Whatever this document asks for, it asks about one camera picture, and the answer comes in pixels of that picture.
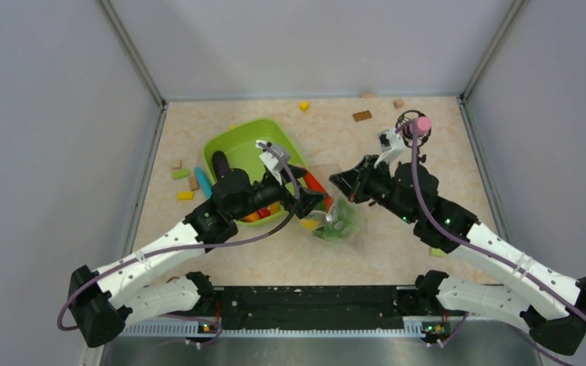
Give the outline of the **yellow toy lemon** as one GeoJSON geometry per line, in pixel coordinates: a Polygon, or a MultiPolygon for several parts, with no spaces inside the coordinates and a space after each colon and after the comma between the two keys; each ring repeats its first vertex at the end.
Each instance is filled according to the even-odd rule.
{"type": "Polygon", "coordinates": [[[326,215],[324,212],[311,212],[299,220],[301,226],[309,231],[315,231],[325,224],[326,215]]]}

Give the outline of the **red toy chili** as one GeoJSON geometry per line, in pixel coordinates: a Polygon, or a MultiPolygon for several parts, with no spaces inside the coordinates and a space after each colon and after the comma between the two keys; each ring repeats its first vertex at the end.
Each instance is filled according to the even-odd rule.
{"type": "Polygon", "coordinates": [[[267,207],[264,207],[264,208],[258,210],[256,213],[257,213],[259,219],[266,218],[271,214],[269,208],[267,208],[267,207]]]}

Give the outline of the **orange toy carrot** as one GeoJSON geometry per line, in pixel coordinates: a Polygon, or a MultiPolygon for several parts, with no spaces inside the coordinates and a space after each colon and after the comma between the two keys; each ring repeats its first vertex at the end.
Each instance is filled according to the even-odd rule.
{"type": "Polygon", "coordinates": [[[326,195],[326,197],[323,199],[322,208],[325,212],[327,212],[331,208],[333,198],[310,171],[307,171],[306,175],[304,176],[304,181],[307,187],[312,191],[318,191],[326,195]]]}

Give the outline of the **green toy lettuce leaf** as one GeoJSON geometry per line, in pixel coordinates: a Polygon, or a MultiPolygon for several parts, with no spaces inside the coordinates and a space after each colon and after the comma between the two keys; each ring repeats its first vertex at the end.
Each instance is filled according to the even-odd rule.
{"type": "Polygon", "coordinates": [[[359,211],[346,199],[334,201],[325,215],[325,224],[312,232],[322,240],[347,240],[358,231],[361,224],[359,211]]]}

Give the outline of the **clear zip top bag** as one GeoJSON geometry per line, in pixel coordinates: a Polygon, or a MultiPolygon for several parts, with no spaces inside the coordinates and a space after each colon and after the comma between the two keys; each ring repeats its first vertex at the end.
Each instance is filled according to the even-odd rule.
{"type": "Polygon", "coordinates": [[[350,203],[333,183],[330,176],[343,169],[337,164],[313,165],[307,167],[315,178],[316,185],[307,186],[317,191],[322,187],[328,197],[318,204],[306,217],[299,220],[301,226],[312,236],[326,242],[355,245],[365,227],[361,210],[350,203]]]}

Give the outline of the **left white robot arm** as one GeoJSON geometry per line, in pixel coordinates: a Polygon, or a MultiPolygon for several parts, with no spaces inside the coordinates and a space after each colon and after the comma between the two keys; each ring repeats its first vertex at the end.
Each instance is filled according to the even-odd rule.
{"type": "Polygon", "coordinates": [[[158,239],[109,265],[74,270],[58,328],[70,329],[63,324],[69,312],[75,321],[72,328],[79,330],[89,348],[97,348],[117,338],[126,326],[151,317],[187,310],[209,313],[214,295],[205,275],[194,273],[159,286],[153,281],[212,249],[246,244],[244,239],[232,241],[237,221],[271,204],[281,204],[288,215],[257,240],[274,235],[292,217],[307,216],[328,194],[301,184],[306,174],[304,168],[287,165],[267,169],[261,180],[250,181],[242,169],[226,171],[212,185],[211,196],[158,239]]]}

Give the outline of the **purple toy eggplant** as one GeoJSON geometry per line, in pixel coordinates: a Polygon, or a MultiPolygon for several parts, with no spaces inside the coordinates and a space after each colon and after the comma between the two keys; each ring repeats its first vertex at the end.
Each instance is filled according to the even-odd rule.
{"type": "Polygon", "coordinates": [[[212,169],[217,180],[231,170],[230,163],[223,151],[215,151],[211,157],[212,169]]]}

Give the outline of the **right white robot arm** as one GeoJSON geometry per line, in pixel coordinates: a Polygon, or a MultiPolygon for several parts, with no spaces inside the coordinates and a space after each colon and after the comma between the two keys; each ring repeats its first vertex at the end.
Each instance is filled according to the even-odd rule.
{"type": "Polygon", "coordinates": [[[477,313],[513,326],[538,345],[572,356],[586,335],[586,277],[553,271],[483,224],[476,215],[438,194],[439,181],[422,165],[387,163],[367,155],[353,169],[330,176],[352,203],[374,201],[405,223],[432,249],[464,259],[500,285],[468,282],[430,270],[415,281],[417,305],[427,314],[441,310],[477,313]]]}

